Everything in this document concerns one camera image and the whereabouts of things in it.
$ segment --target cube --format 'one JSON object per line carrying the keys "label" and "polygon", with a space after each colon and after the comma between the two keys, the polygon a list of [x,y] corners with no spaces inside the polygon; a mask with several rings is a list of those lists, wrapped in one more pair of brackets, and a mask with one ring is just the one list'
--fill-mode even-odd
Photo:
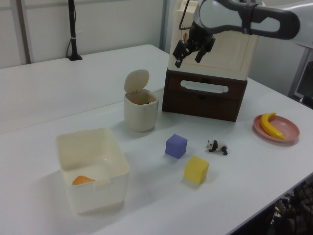
{"label": "cube", "polygon": [[198,185],[201,184],[206,177],[209,164],[209,162],[197,156],[193,156],[186,163],[184,177],[195,182]]}
{"label": "cube", "polygon": [[173,134],[171,138],[166,141],[165,153],[179,159],[184,155],[187,148],[187,139]]}

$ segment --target yellow banana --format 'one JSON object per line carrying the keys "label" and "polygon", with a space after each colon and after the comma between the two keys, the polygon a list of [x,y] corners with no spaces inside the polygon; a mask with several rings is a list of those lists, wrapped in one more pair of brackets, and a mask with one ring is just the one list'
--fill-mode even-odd
{"label": "yellow banana", "polygon": [[275,127],[271,125],[271,123],[268,121],[272,116],[275,116],[276,113],[271,113],[271,114],[263,114],[261,116],[261,121],[260,125],[262,129],[269,134],[272,137],[276,137],[279,139],[285,139],[283,133],[281,133],[279,130],[277,130]]}

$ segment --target white wall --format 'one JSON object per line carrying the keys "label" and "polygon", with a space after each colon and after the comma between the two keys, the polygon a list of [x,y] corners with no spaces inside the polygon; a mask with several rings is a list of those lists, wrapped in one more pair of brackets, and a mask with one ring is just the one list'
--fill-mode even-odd
{"label": "white wall", "polygon": [[26,63],[16,2],[0,1],[0,69]]}
{"label": "white wall", "polygon": [[[70,39],[67,0],[23,1],[31,61],[64,58]],[[75,6],[81,55],[144,44],[159,47],[163,0],[75,0]]]}
{"label": "white wall", "polygon": [[[267,6],[299,2],[301,0],[263,0]],[[164,35],[163,49],[169,53],[173,30],[173,10],[176,0],[167,0],[167,26]],[[288,95],[304,48],[289,41],[260,37],[249,77],[284,94]]]}

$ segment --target yellow cube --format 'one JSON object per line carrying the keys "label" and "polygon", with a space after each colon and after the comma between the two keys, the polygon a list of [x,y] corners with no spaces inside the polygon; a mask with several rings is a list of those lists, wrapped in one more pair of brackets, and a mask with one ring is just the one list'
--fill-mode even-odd
{"label": "yellow cube", "polygon": [[187,163],[185,167],[184,177],[192,180],[196,184],[201,184],[205,179],[207,170],[209,168],[209,162],[193,156]]}

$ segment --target brown wooden box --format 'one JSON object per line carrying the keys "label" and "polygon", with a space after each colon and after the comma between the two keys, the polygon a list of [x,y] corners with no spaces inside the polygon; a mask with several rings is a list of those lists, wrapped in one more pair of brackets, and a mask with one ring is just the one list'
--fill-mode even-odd
{"label": "brown wooden box", "polygon": [[[181,81],[227,86],[226,93],[187,89]],[[236,121],[247,81],[167,70],[162,111]]]}

